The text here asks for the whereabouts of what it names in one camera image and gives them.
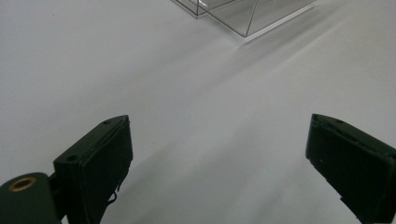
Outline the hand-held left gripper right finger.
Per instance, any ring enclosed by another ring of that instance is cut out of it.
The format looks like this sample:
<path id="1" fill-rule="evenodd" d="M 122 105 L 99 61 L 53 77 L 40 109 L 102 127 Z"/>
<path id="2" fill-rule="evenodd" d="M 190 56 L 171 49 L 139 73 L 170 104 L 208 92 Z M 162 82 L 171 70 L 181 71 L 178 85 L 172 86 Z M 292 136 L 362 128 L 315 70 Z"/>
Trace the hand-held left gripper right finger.
<path id="1" fill-rule="evenodd" d="M 352 125 L 314 114 L 305 156 L 362 224 L 396 216 L 396 149 Z"/>

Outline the clear acrylic box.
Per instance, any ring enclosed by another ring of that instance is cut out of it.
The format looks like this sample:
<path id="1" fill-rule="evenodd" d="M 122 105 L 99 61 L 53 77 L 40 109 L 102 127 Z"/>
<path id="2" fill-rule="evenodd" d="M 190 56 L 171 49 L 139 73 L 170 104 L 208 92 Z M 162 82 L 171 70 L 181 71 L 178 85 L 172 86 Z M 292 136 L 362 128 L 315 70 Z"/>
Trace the clear acrylic box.
<path id="1" fill-rule="evenodd" d="M 171 0 L 195 19 L 211 16 L 242 37 L 270 31 L 317 0 Z"/>

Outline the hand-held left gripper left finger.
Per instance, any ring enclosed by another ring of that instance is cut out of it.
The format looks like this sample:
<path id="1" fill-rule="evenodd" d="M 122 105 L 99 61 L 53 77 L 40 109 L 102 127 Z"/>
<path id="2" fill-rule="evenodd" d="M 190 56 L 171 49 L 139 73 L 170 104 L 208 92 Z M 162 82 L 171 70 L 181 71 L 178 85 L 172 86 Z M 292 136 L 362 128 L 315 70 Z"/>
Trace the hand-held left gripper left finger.
<path id="1" fill-rule="evenodd" d="M 100 122 L 54 162 L 69 224 L 99 224 L 133 160 L 129 117 Z"/>

